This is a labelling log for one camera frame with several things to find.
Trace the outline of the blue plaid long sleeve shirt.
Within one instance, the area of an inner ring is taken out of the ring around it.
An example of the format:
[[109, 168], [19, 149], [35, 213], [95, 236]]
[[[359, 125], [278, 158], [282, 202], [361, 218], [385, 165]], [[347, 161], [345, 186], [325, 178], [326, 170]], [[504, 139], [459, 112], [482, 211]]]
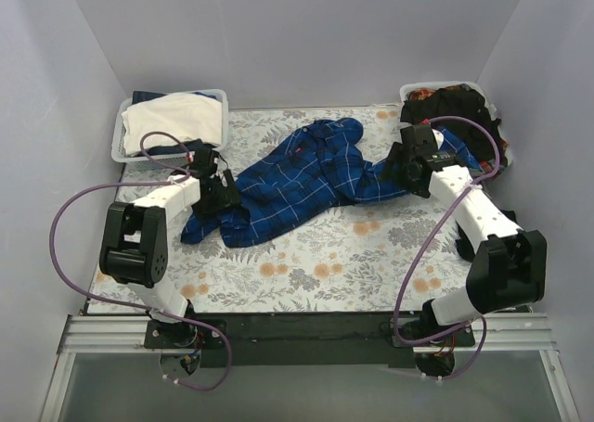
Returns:
[[407, 195], [382, 176], [383, 162], [365, 160], [357, 144], [363, 124], [353, 118], [319, 120], [294, 131], [236, 179], [240, 204], [209, 217], [192, 214], [181, 233], [197, 245], [218, 230], [229, 248], [265, 243], [339, 206]]

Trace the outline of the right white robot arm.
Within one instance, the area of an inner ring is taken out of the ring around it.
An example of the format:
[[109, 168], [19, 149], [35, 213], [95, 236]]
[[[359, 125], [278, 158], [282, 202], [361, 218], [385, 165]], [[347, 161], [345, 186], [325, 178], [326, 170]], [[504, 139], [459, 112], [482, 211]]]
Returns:
[[431, 121], [401, 129], [384, 169], [400, 186], [437, 198], [470, 241], [474, 258], [465, 285], [424, 303], [417, 320], [394, 326], [402, 345], [441, 345], [468, 323], [492, 312], [541, 301], [548, 244], [507, 217], [452, 151], [439, 149]]

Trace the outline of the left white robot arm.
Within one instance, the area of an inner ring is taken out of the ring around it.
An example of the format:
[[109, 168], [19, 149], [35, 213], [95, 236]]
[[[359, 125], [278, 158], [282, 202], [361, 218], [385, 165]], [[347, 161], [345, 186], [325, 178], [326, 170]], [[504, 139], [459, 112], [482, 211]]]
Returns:
[[179, 348], [196, 340], [198, 327], [188, 319], [188, 300], [167, 274], [168, 224], [189, 211], [211, 218], [240, 204], [231, 171], [219, 170], [224, 161], [217, 151], [200, 149], [167, 185], [131, 203], [114, 202], [107, 212], [100, 271], [126, 285], [152, 318], [167, 324], [165, 336]]

